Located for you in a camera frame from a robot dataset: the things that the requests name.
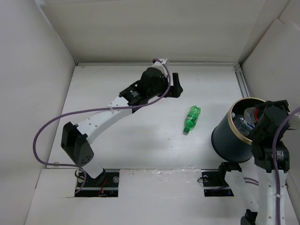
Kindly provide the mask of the green plastic bottle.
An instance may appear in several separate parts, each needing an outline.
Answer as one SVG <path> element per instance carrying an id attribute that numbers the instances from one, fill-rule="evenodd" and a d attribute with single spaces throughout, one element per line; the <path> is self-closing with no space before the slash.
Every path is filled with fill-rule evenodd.
<path id="1" fill-rule="evenodd" d="M 198 121 L 199 115 L 201 114 L 201 108 L 196 105 L 189 109 L 189 112 L 184 121 L 183 133 L 187 135 L 194 127 Z"/>

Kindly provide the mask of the clear bottle red label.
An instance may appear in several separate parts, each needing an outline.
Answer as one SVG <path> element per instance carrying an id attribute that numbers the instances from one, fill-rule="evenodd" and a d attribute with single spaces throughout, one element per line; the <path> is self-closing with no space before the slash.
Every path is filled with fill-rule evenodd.
<path id="1" fill-rule="evenodd" d="M 256 124 L 259 121 L 257 108 L 256 107 L 247 108 L 244 111 L 244 119 L 247 123 Z"/>

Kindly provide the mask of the clear bottle green blue label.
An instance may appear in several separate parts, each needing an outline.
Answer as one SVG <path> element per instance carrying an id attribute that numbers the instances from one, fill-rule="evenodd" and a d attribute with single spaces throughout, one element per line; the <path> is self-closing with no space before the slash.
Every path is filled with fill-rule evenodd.
<path id="1" fill-rule="evenodd" d="M 238 131 L 244 136 L 248 136 L 250 131 L 254 128 L 254 124 L 246 122 L 243 117 L 237 117 L 234 124 Z"/>

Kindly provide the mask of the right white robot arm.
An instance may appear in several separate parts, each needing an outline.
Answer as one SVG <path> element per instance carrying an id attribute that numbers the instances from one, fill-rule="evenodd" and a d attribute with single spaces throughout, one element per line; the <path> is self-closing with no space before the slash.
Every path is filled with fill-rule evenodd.
<path id="1" fill-rule="evenodd" d="M 211 144 L 223 159 L 217 180 L 228 185 L 245 206 L 242 225 L 285 224 L 285 183 L 290 154 L 282 141 L 287 130 L 300 127 L 298 111 L 286 100 L 242 98 L 215 127 Z M 254 159 L 258 176 L 258 199 L 250 193 L 241 163 Z"/>

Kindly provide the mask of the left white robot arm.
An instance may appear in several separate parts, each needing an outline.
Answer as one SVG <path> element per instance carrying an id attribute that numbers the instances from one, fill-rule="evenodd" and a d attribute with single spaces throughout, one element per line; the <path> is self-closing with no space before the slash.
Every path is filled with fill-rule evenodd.
<path id="1" fill-rule="evenodd" d="M 140 80 L 119 93 L 108 110 L 97 112 L 75 125 L 71 122 L 64 125 L 61 147 L 76 166 L 84 169 L 94 186 L 104 182 L 106 171 L 94 158 L 91 144 L 106 129 L 135 113 L 139 106 L 147 104 L 153 97 L 178 98 L 183 92 L 178 73 L 173 73 L 172 79 L 170 85 L 163 68 L 149 67 Z"/>

